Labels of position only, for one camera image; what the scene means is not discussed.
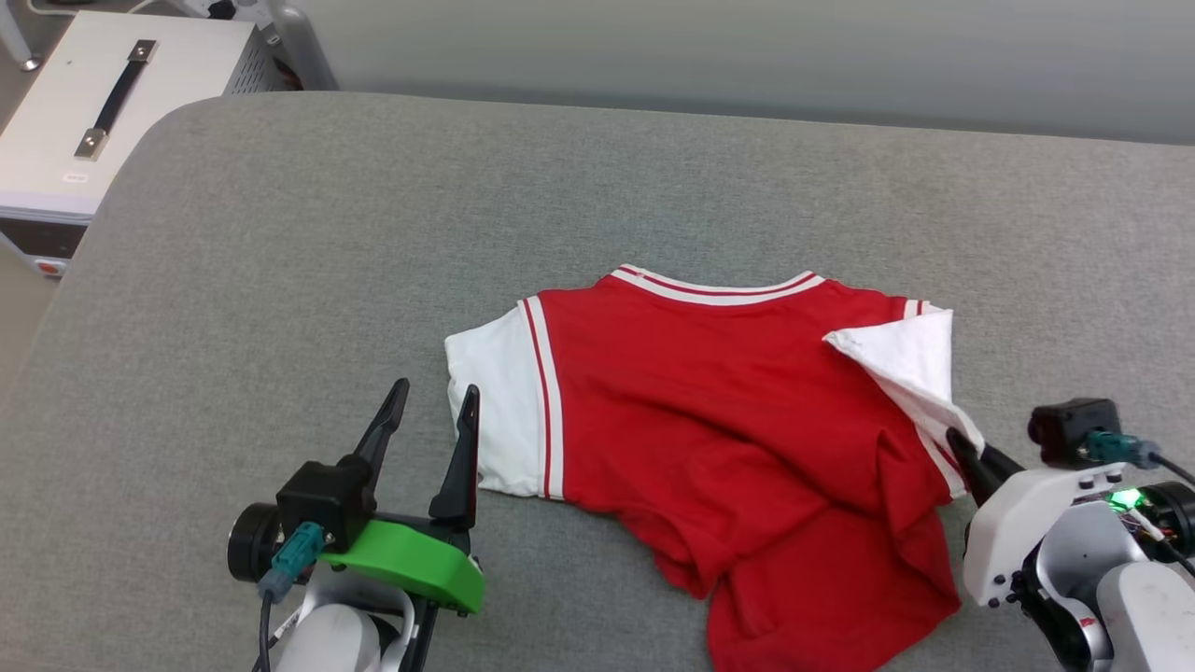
black handle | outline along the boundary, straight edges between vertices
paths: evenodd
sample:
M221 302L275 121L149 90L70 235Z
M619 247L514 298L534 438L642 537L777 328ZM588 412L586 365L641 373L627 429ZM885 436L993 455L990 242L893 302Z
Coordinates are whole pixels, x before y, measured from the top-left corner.
M133 51L129 51L129 62L124 66L124 72L116 80L116 85L112 86L112 92L108 94L108 100L104 102L104 106L99 110L99 116L96 117L94 126L82 134L82 140L79 141L79 147L75 148L75 157L92 161L99 158L99 152L104 148L108 136L112 133L112 127L116 124L116 117L121 114L121 108L124 106L124 100L128 99L129 93L133 91L133 85L141 77L141 71L149 63L149 57L153 55L154 47L157 45L158 42L153 39L137 39L137 43L133 47Z

gray table surface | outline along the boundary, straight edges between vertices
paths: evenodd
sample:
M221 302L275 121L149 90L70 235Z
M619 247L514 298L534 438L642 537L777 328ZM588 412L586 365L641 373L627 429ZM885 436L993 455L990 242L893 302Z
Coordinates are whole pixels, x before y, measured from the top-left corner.
M993 442L1031 464L1035 404L1110 396L1195 463L1193 213L1181 147L369 94L184 108L112 185L0 410L0 668L247 670L241 508L350 450L406 375L379 499L424 511L443 337L623 262L954 307L956 398ZM972 511L942 512L956 561ZM474 543L485 612L441 621L429 671L709 667L705 605L614 521L483 494ZM1055 666L1015 609L967 605L888 668Z

white wall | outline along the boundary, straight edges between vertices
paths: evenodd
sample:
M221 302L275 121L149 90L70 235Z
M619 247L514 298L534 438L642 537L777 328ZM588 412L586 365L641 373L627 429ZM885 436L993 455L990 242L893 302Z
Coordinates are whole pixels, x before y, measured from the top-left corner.
M290 0L342 88L1195 142L1193 0Z

green light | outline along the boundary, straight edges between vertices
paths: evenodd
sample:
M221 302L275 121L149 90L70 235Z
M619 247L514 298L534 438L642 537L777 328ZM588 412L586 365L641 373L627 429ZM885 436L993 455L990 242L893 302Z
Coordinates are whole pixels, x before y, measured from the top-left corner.
M1108 501L1111 502L1114 507L1121 511L1136 508L1136 506L1141 503L1142 499L1144 497L1141 496L1141 490L1138 489L1121 490L1119 493L1113 493L1108 495Z

red stripe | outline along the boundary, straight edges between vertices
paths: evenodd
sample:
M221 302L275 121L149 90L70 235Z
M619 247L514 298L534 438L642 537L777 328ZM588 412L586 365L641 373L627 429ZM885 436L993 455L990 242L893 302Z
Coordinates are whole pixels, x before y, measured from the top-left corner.
M963 475L963 470L961 466L958 466L958 462L955 460L955 456L950 454L945 448L939 446L937 441L933 442L933 447L938 448L938 454L940 454L946 460L946 463L950 464L950 466L955 470L955 474L960 476Z
M814 274L813 273L805 273L804 275L797 276L792 282L790 282L788 285L784 285L782 287L777 287L776 289L741 289L741 291L740 289L729 289L729 291L724 291L724 292L715 292L715 291L711 291L711 289L693 289L691 287L680 287L679 285L673 285L670 282L666 282L663 280L660 280L660 279L656 279L656 277L651 277L650 275L641 275L639 271L637 271L635 269L626 268L626 267L623 267L619 270L630 273L632 275L642 277L642 279L644 279L644 280L646 280L649 282L652 282L655 285L658 285L661 287L667 287L669 289L675 289L676 292L685 292L687 294L700 294L703 297L762 297L764 294L774 294L777 292L784 292L786 289L795 289L799 285L804 285L805 282L808 282L808 281L810 281L810 280L814 279Z
M544 373L544 358L539 356L539 337L535 336L535 319L531 316L531 303L523 299L522 305L523 312L527 313L527 325L531 326L531 343L535 347L540 392L544 395L544 496L551 499L547 485L552 482L552 416L547 407L547 374Z

